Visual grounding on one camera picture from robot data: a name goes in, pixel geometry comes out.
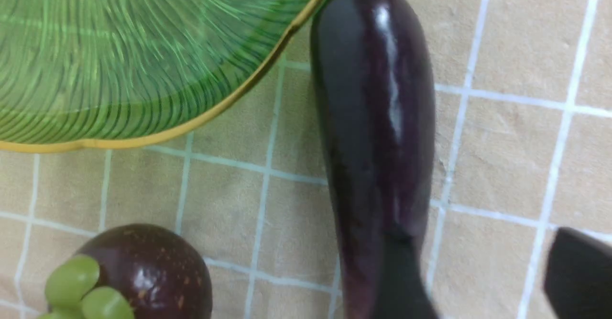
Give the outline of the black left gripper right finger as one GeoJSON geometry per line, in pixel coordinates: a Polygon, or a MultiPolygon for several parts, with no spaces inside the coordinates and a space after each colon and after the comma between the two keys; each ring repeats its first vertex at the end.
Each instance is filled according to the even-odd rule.
{"type": "Polygon", "coordinates": [[[548,252],[544,293],[558,319],[610,319],[611,246],[560,227],[548,252]]]}

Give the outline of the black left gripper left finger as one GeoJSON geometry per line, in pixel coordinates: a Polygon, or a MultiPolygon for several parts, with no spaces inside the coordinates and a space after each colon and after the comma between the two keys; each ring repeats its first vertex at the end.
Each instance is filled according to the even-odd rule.
{"type": "Polygon", "coordinates": [[[421,277],[420,257],[410,236],[386,234],[374,319],[438,319],[421,277]]]}

